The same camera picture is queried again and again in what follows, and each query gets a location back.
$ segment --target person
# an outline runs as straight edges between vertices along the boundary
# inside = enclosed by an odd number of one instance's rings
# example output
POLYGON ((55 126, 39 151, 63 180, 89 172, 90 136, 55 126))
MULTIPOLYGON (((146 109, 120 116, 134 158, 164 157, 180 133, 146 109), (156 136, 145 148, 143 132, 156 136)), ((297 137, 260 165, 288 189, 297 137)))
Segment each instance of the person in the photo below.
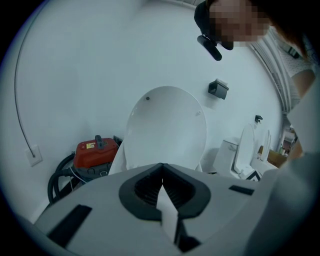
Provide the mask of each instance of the person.
MULTIPOLYGON (((302 98, 320 70, 319 39, 313 30, 316 9, 309 1, 295 6, 289 0, 206 0, 210 26, 227 42, 256 42, 270 29, 278 43, 283 65, 302 98), (293 48, 293 56, 285 47, 293 48)), ((302 155, 297 141, 288 159, 302 155)))

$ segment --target toilet tank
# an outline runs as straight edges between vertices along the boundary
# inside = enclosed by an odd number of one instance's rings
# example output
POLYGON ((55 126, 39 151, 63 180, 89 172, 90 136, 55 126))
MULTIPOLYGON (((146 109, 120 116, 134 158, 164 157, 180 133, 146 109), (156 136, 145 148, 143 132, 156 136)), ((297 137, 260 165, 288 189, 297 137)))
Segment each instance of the toilet tank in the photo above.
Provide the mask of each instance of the toilet tank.
POLYGON ((237 137, 229 137, 222 141, 213 162, 213 168, 218 174, 233 177, 230 171, 235 161, 239 141, 237 137))

